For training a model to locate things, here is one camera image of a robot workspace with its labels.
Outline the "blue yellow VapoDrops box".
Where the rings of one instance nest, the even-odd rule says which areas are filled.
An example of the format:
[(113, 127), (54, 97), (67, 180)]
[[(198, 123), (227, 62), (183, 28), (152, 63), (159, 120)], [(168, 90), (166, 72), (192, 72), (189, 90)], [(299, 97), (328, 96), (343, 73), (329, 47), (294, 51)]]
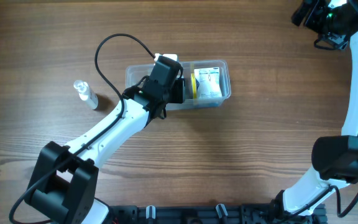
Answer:
[(191, 82), (191, 90), (190, 90), (190, 97), (193, 100), (193, 104), (197, 107), (197, 108), (204, 108), (204, 107), (211, 107), (211, 106), (217, 106), (218, 105), (218, 101), (223, 97), (219, 97), (219, 98), (198, 98), (197, 97), (197, 88), (198, 88), (198, 81), (195, 78), (195, 69), (196, 65), (195, 63), (190, 63), (190, 82)]

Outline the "white medicine box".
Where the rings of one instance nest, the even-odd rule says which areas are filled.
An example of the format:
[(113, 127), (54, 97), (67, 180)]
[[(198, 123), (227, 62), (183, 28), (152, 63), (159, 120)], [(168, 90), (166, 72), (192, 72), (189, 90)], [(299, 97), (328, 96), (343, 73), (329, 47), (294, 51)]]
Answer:
[(219, 67), (195, 69), (195, 78), (199, 85), (197, 88), (198, 98), (219, 98), (222, 97), (220, 88)]

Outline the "small clear spray bottle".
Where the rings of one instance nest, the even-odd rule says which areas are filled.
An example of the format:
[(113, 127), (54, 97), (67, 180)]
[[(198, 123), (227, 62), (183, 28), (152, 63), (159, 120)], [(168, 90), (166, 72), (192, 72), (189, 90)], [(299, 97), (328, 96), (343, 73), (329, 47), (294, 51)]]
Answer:
[(84, 101), (92, 110), (95, 110), (98, 107), (98, 97), (87, 82), (84, 82), (83, 80), (76, 80), (73, 87), (78, 92), (80, 99)]

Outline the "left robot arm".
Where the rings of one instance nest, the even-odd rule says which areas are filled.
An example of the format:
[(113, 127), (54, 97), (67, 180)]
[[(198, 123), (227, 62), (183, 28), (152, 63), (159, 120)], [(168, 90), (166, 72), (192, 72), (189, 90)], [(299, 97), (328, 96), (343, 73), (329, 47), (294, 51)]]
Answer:
[(111, 209), (95, 198), (99, 169), (132, 135), (166, 117), (166, 105), (184, 89), (182, 75), (179, 62), (160, 56), (144, 84), (127, 88), (124, 101), (82, 137), (64, 146), (46, 144), (24, 202), (52, 223), (111, 222)]

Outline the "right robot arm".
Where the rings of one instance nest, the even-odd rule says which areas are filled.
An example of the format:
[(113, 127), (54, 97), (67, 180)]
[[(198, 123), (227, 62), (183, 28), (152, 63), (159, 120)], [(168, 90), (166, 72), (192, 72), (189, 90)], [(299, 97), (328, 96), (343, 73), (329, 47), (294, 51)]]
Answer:
[[(324, 50), (351, 49), (352, 75), (347, 115), (341, 135), (320, 137), (313, 146), (312, 165), (292, 187), (281, 191), (270, 203), (268, 220), (275, 223), (311, 216), (332, 194), (341, 204), (340, 190), (358, 183), (358, 1), (303, 1), (293, 13), (294, 25), (313, 30), (313, 45)], [(345, 217), (358, 203), (358, 192), (337, 216)]]

